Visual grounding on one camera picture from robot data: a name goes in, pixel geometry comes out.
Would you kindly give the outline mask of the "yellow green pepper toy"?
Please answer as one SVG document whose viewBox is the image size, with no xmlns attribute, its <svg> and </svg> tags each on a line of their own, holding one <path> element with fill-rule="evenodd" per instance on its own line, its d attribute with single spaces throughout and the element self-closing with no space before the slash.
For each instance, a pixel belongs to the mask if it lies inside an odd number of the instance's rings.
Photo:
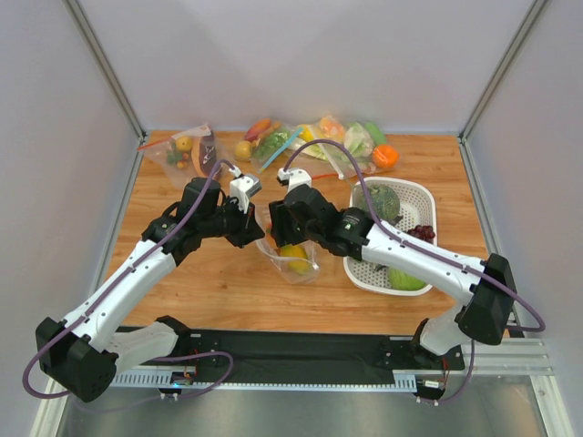
<svg viewBox="0 0 583 437">
<path fill-rule="evenodd" d="M 280 249 L 280 255 L 288 259 L 288 268 L 297 274 L 307 273 L 312 267 L 307 253 L 301 245 L 284 246 Z"/>
</svg>

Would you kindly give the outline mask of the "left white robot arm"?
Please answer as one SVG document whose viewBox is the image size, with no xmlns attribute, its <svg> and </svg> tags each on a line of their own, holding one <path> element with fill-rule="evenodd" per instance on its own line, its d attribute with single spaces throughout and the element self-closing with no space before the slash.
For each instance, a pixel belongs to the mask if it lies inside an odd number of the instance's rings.
<svg viewBox="0 0 583 437">
<path fill-rule="evenodd" d="M 164 210 L 142 233 L 122 266 L 82 305 L 61 321 L 45 318 L 36 327 L 42 372 L 83 402 L 98 398 L 121 372 L 181 351 L 187 327 L 170 316 L 132 333 L 118 327 L 147 293 L 204 239 L 225 238 L 243 248 L 264 232 L 251 197 L 261 190 L 253 175 L 233 179 L 227 192 L 207 178 L 194 178 L 181 200 Z"/>
</svg>

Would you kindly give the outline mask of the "polka dot zip bag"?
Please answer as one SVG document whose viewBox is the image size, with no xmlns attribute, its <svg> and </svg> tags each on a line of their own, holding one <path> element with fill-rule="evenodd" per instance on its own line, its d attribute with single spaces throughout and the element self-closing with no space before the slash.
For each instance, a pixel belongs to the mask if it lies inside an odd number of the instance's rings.
<svg viewBox="0 0 583 437">
<path fill-rule="evenodd" d="M 256 240 L 255 244 L 281 276 L 290 284 L 315 280 L 320 273 L 315 245 L 311 242 L 303 242 L 278 248 L 271 234 L 271 216 L 268 207 L 258 206 L 255 209 L 255 217 L 265 233 L 265 236 Z"/>
</svg>

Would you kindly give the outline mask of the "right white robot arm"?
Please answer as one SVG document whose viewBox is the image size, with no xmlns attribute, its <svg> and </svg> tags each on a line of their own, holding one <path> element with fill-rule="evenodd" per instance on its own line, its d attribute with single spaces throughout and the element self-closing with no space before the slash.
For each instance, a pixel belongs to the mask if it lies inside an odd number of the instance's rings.
<svg viewBox="0 0 583 437">
<path fill-rule="evenodd" d="M 397 269 L 437 287 L 455 305 L 423 322 L 419 347 L 444 355 L 470 340 L 501 343 L 517 297 L 507 259 L 462 256 L 412 238 L 360 208 L 338 209 L 307 185 L 269 205 L 271 234 L 278 246 L 317 243 L 329 253 Z"/>
</svg>

